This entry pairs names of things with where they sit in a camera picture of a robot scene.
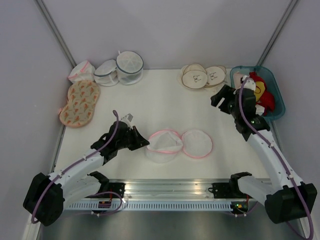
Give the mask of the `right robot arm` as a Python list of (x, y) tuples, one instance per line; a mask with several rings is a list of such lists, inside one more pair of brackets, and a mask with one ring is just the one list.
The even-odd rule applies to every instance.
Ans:
[(312, 183), (304, 183), (290, 167), (275, 143), (269, 124), (256, 113), (255, 99), (253, 90), (228, 85), (211, 97), (212, 106), (232, 115), (236, 130), (254, 149), (271, 181), (267, 185), (249, 172), (235, 173), (230, 176), (228, 192), (235, 198), (244, 195), (254, 198), (275, 224), (310, 218), (317, 189)]

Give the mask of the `yellow red bra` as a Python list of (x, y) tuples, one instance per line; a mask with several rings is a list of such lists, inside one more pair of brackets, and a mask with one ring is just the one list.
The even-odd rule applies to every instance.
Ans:
[(266, 90), (266, 87), (265, 87), (264, 82), (262, 82), (262, 81), (255, 82), (254, 95), (255, 95), (256, 102), (259, 102), (259, 100), (262, 97), (262, 95), (264, 94), (265, 90)]

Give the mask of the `white pink-zip mesh laundry bag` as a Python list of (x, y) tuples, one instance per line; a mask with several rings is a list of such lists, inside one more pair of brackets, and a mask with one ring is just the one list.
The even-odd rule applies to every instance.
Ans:
[(173, 129), (163, 129), (153, 133), (148, 141), (145, 155), (159, 164), (172, 161), (179, 153), (192, 159), (202, 159), (214, 148), (212, 138), (200, 129), (191, 129), (183, 134)]

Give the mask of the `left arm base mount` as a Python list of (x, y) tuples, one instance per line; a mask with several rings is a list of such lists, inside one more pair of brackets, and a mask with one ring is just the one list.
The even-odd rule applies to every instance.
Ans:
[(87, 196), (86, 198), (94, 198), (94, 199), (119, 199), (124, 197), (125, 193), (124, 182), (110, 182), (107, 188), (100, 189), (98, 193), (94, 195)]

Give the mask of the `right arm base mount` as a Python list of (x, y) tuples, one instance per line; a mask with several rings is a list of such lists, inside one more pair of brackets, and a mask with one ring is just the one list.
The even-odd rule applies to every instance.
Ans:
[(253, 199), (250, 195), (241, 192), (228, 182), (215, 182), (207, 189), (213, 194), (214, 199)]

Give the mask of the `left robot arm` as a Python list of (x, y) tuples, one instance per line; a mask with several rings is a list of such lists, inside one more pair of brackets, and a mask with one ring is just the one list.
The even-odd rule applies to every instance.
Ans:
[(85, 155), (63, 170), (33, 177), (23, 207), (31, 214), (31, 223), (53, 224), (65, 208), (85, 197), (104, 198), (109, 179), (97, 169), (115, 158), (118, 151), (135, 151), (150, 143), (135, 126), (116, 121), (109, 131), (94, 142)]

